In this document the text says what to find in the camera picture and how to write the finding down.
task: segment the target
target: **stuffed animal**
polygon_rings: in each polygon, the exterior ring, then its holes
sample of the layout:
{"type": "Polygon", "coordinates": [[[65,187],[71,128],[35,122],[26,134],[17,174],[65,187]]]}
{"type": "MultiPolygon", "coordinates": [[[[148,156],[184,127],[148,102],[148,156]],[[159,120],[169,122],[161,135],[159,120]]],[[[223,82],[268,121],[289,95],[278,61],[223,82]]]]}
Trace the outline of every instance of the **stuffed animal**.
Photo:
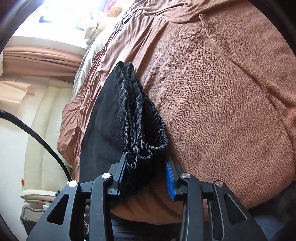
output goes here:
{"type": "Polygon", "coordinates": [[[88,45],[87,48],[92,45],[96,37],[107,27],[107,25],[113,21],[122,11],[122,8],[119,6],[113,6],[107,15],[100,14],[99,15],[99,21],[97,22],[97,26],[94,27],[94,24],[92,26],[88,27],[84,32],[84,38],[86,38],[86,44],[88,45]]]}

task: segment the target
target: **brown bedsheet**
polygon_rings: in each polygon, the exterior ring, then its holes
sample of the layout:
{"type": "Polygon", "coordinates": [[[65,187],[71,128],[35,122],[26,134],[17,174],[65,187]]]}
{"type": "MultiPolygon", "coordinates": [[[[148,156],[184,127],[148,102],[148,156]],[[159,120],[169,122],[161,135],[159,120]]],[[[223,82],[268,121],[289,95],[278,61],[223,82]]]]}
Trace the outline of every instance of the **brown bedsheet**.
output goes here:
{"type": "MultiPolygon", "coordinates": [[[[295,176],[296,58],[272,23],[247,1],[142,0],[127,16],[134,12],[63,110],[58,150],[74,178],[94,102],[123,61],[135,66],[185,171],[223,180],[247,208],[287,187],[295,176]]],[[[173,223],[182,203],[170,201],[156,177],[112,212],[173,223]]]]}

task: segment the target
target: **blue bristle pad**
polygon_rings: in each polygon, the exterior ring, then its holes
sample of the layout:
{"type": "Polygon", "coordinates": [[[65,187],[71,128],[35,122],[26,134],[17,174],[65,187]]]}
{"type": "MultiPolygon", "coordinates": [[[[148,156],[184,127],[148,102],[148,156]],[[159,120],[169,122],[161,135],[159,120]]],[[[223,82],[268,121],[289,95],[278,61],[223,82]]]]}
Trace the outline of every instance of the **blue bristle pad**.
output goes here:
{"type": "Polygon", "coordinates": [[[170,165],[168,162],[165,164],[165,181],[166,181],[166,186],[168,190],[168,194],[170,195],[171,199],[174,201],[176,198],[176,192],[175,192],[175,185],[174,185],[174,179],[173,179],[173,174],[170,170],[170,165]]]}

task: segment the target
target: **teddy bear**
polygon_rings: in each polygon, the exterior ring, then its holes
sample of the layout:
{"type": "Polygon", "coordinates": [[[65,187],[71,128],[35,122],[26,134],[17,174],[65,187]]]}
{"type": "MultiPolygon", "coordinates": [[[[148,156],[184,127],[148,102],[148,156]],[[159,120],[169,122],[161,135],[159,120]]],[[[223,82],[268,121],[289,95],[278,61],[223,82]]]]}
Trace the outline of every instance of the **teddy bear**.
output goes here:
{"type": "Polygon", "coordinates": [[[119,6],[113,6],[105,15],[102,12],[97,12],[92,23],[84,31],[84,38],[86,39],[87,48],[89,48],[96,37],[107,27],[107,25],[114,20],[122,11],[119,6]]]}

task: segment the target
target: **beige curtain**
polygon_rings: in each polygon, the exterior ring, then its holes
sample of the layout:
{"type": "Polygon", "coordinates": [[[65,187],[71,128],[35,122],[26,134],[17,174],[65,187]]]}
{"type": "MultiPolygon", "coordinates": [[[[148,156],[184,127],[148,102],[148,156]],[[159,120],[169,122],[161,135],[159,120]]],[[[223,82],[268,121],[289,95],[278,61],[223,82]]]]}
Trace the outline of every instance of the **beige curtain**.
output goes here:
{"type": "Polygon", "coordinates": [[[62,50],[13,46],[3,51],[3,73],[73,82],[83,56],[62,50]]]}
{"type": "Polygon", "coordinates": [[[16,81],[0,81],[0,109],[20,106],[26,93],[34,94],[35,87],[16,81]]]}

